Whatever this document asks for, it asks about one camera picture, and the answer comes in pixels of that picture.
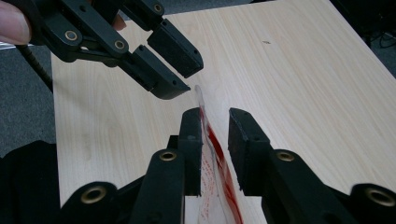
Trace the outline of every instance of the clear acrylic sheet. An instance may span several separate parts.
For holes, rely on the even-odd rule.
[[[201,167],[202,196],[186,197],[186,223],[243,223],[230,169],[205,114],[204,98],[199,86],[195,86],[195,92],[204,127]]]

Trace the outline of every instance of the gray carpet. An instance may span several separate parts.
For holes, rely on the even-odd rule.
[[[167,14],[245,4],[250,0],[163,0]],[[396,47],[381,49],[379,40],[373,52],[396,76]],[[31,47],[37,59],[50,72],[50,52]],[[35,140],[55,143],[53,98],[35,72],[15,49],[0,50],[0,157]]]

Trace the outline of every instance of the light wood surface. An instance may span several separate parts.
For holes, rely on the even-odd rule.
[[[365,182],[396,190],[396,81],[327,0],[166,18],[203,55],[204,70],[184,80],[200,85],[223,148],[228,110],[237,107],[325,184],[345,193]],[[121,33],[131,50],[149,36],[131,22]],[[52,61],[62,203],[92,181],[120,188],[143,175],[178,134],[182,113],[198,106],[194,91],[162,101],[119,68]],[[264,222],[260,199],[237,196],[246,223]]]

